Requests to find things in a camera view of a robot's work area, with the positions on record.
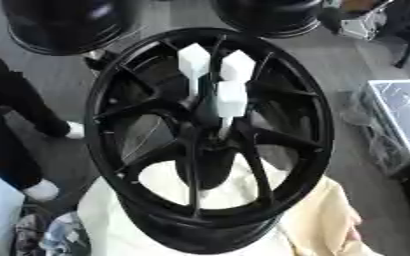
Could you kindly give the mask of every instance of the shoe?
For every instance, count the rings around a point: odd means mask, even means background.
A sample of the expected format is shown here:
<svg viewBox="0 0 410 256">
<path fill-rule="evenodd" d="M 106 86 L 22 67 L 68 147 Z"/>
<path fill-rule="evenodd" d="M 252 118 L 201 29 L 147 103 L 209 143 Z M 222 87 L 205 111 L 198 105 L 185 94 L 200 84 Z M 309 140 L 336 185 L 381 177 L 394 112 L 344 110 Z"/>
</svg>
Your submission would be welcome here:
<svg viewBox="0 0 410 256">
<path fill-rule="evenodd" d="M 84 134 L 84 125 L 80 123 L 75 123 L 75 122 L 67 122 L 68 125 L 70 126 L 70 131 L 68 132 L 65 137 L 73 140 L 80 140 L 85 137 Z"/>
<path fill-rule="evenodd" d="M 48 202 L 59 195 L 59 188 L 51 181 L 43 179 L 39 184 L 23 190 L 23 193 L 35 201 Z"/>
</svg>

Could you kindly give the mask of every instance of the person's leg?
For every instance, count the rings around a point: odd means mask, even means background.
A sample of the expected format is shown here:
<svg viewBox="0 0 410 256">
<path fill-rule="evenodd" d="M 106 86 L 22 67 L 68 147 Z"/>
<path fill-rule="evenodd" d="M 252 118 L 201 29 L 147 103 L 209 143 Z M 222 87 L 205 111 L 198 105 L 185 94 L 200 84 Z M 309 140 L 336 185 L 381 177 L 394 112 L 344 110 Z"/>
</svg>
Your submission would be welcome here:
<svg viewBox="0 0 410 256">
<path fill-rule="evenodd" d="M 9 129 L 0 109 L 0 178 L 23 190 L 42 180 L 40 166 Z"/>
<path fill-rule="evenodd" d="M 9 71 L 0 59 L 0 105 L 9 106 L 52 137 L 63 137 L 70 126 L 48 108 L 34 87 L 21 73 Z"/>
</svg>

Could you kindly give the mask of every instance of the cream fabric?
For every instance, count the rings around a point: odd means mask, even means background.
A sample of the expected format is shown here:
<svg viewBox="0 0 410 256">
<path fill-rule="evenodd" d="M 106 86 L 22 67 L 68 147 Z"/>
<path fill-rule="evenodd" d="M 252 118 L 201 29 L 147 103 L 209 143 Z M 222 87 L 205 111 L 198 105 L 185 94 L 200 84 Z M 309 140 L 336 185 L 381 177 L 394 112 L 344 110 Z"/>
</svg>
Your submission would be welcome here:
<svg viewBox="0 0 410 256">
<path fill-rule="evenodd" d="M 263 162 L 271 187 L 287 173 Z M 160 196 L 179 204 L 188 190 L 173 162 L 148 167 L 140 182 Z M 201 195 L 203 208 L 238 206 L 256 198 L 255 179 L 244 158 L 237 156 L 229 179 Z M 121 208 L 115 192 L 99 178 L 81 200 L 78 214 L 90 236 L 92 256 L 190 255 L 164 247 L 141 232 Z M 348 230 L 359 221 L 342 188 L 323 178 L 300 203 L 284 213 L 279 225 L 259 241 L 222 255 L 378 256 L 360 241 L 346 242 Z"/>
</svg>

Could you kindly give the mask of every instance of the floor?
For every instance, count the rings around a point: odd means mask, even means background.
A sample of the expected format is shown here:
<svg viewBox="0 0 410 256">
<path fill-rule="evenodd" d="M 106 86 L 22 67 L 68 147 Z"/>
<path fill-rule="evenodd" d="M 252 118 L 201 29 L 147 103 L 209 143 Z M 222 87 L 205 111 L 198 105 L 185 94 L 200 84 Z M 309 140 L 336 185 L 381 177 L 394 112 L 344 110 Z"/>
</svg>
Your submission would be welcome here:
<svg viewBox="0 0 410 256">
<path fill-rule="evenodd" d="M 146 1 L 137 33 L 126 45 L 149 35 L 179 27 L 226 27 L 208 1 Z M 21 70 L 47 103 L 63 118 L 81 120 L 84 101 L 94 80 L 79 57 L 46 57 L 28 53 L 11 42 L 0 12 L 0 57 Z M 334 112 L 335 151 L 328 175 L 340 182 L 353 206 L 364 218 L 360 230 L 365 241 L 387 256 L 410 256 L 410 209 L 398 184 L 381 174 L 368 156 L 368 145 L 356 129 L 340 118 L 341 95 L 371 79 L 410 78 L 410 62 L 402 70 L 390 65 L 399 56 L 399 42 L 366 43 L 335 37 L 323 28 L 305 36 L 272 40 L 294 55 L 324 89 Z M 49 207 L 61 212 L 73 206 L 97 176 L 85 146 L 80 142 L 54 141 L 40 136 L 16 116 L 11 123 L 42 164 L 46 175 L 65 194 Z"/>
</svg>

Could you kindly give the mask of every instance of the wheel spoke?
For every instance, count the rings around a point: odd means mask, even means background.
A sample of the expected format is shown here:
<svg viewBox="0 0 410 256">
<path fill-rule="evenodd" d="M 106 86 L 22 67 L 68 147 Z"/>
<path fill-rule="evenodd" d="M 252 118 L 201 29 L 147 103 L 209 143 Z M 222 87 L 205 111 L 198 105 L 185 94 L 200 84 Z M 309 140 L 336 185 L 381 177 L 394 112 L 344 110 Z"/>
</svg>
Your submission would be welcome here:
<svg viewBox="0 0 410 256">
<path fill-rule="evenodd" d="M 180 51 L 180 48 L 178 48 L 177 46 L 175 46 L 171 40 L 165 39 L 160 41 L 160 43 L 164 46 L 166 46 L 167 48 L 169 48 L 172 52 L 175 52 L 177 54 L 178 51 Z"/>
<path fill-rule="evenodd" d="M 322 148 L 314 141 L 301 139 L 279 131 L 254 128 L 254 133 L 255 141 L 258 145 L 280 145 L 299 151 L 316 151 Z"/>
<path fill-rule="evenodd" d="M 138 182 L 138 175 L 146 167 L 155 163 L 175 160 L 181 155 L 181 149 L 181 143 L 179 143 L 179 141 L 176 139 L 172 140 L 171 142 L 168 142 L 147 153 L 144 153 L 130 163 L 124 164 L 115 172 L 117 174 L 124 174 L 126 180 L 129 180 L 131 182 Z"/>
<path fill-rule="evenodd" d="M 95 120 L 103 121 L 111 118 L 129 118 L 138 115 L 149 114 L 155 110 L 169 111 L 173 113 L 173 115 L 176 115 L 181 118 L 187 118 L 189 116 L 188 110 L 186 110 L 179 104 L 162 99 L 149 99 L 140 104 L 108 110 L 104 113 L 96 115 Z"/>
<path fill-rule="evenodd" d="M 131 68 L 126 65 L 121 65 L 121 68 L 126 71 L 129 78 L 134 81 L 144 93 L 147 95 L 153 95 L 155 93 L 155 86 L 143 81 Z"/>
<path fill-rule="evenodd" d="M 240 151 L 249 164 L 250 169 L 252 169 L 253 176 L 256 179 L 256 184 L 258 186 L 257 200 L 263 203 L 271 203 L 274 200 L 273 192 L 270 188 L 261 157 L 256 148 L 255 133 L 253 133 L 253 129 L 244 120 L 238 120 L 236 127 L 241 135 L 241 138 L 239 139 Z"/>
<path fill-rule="evenodd" d="M 313 92 L 306 92 L 295 89 L 284 89 L 279 86 L 264 84 L 258 81 L 248 83 L 249 98 L 261 98 L 262 100 L 280 101 L 282 99 L 295 99 L 300 101 L 309 101 L 318 95 Z"/>
</svg>

